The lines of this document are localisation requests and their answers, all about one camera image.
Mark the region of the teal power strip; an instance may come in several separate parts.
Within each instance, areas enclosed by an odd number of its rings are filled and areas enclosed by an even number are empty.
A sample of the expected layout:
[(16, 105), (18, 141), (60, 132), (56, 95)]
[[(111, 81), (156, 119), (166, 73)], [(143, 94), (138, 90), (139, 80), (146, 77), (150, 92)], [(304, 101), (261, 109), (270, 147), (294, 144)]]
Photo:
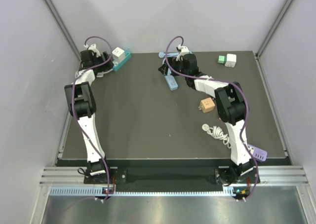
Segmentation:
[(113, 70), (115, 72), (118, 71), (131, 58), (131, 52), (128, 50), (124, 50), (124, 51), (125, 51), (126, 58), (122, 62), (118, 63), (118, 62), (112, 60), (112, 62), (114, 64)]

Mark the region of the white cube adapter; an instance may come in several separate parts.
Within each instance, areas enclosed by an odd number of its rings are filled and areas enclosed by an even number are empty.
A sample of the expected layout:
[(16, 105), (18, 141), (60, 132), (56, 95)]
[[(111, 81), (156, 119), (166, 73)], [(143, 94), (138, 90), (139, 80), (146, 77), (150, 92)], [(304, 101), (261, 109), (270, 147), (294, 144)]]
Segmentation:
[(227, 54), (225, 59), (225, 67), (233, 68), (236, 65), (237, 56), (235, 54)]
[(116, 47), (112, 51), (112, 57), (114, 61), (120, 63), (126, 58), (125, 51), (121, 49), (120, 47)]

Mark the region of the small green cube adapter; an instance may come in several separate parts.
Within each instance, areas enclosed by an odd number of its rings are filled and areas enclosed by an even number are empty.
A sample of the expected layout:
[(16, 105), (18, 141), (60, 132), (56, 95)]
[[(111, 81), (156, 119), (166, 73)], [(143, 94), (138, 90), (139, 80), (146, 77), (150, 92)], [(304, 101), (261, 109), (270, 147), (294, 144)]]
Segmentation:
[(218, 57), (218, 63), (220, 63), (220, 64), (225, 64), (225, 63), (226, 63), (226, 56), (220, 55), (220, 56)]

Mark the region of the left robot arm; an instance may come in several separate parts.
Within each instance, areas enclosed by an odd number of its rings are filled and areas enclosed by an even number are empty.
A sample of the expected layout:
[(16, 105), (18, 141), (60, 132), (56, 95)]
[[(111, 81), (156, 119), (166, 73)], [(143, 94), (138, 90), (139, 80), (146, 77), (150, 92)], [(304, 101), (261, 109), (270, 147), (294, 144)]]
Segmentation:
[(112, 171), (106, 162), (105, 153), (101, 147), (96, 128), (96, 102), (91, 84), (99, 73), (111, 70), (108, 53), (102, 54), (96, 50), (87, 49), (80, 53), (80, 69), (75, 73), (73, 83), (64, 87), (70, 115), (79, 127), (87, 153), (86, 178), (98, 179), (102, 183), (109, 182)]

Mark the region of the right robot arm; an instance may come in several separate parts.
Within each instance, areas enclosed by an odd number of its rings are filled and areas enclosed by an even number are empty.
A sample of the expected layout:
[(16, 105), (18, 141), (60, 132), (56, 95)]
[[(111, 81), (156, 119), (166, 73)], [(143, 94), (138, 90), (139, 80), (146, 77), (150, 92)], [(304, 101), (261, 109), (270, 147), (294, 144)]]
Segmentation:
[(228, 131), (231, 161), (226, 174), (218, 178), (225, 185), (243, 182), (250, 172), (257, 169), (257, 162), (248, 148), (246, 124), (249, 106), (238, 82), (214, 79), (202, 73), (197, 58), (191, 52), (159, 53), (163, 59), (159, 72), (164, 76), (183, 76), (186, 84), (195, 91), (203, 92), (215, 100), (219, 118)]

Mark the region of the light blue power strip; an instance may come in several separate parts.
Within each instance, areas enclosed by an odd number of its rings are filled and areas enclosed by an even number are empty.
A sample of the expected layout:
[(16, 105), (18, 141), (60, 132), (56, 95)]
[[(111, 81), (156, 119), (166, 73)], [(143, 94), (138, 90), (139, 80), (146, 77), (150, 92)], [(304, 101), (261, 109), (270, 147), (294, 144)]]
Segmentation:
[(165, 78), (167, 85), (171, 91), (178, 89), (178, 84), (177, 84), (174, 76), (166, 75), (164, 78)]

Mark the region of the purple power strip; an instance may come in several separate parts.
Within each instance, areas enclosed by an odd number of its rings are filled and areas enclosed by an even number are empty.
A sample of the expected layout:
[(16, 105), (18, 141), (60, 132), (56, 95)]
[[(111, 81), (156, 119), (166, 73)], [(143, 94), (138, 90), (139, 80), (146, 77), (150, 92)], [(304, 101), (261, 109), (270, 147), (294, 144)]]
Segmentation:
[(260, 162), (266, 161), (268, 153), (265, 150), (250, 144), (248, 144), (247, 147), (256, 160)]

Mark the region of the orange cube adapter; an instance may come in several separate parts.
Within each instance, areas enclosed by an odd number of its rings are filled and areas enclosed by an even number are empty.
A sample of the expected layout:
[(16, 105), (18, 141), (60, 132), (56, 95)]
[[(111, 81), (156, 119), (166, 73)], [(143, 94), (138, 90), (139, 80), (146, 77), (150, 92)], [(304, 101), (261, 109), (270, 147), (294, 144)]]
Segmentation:
[(202, 99), (199, 103), (198, 109), (201, 110), (203, 113), (210, 112), (215, 109), (215, 103), (211, 97)]

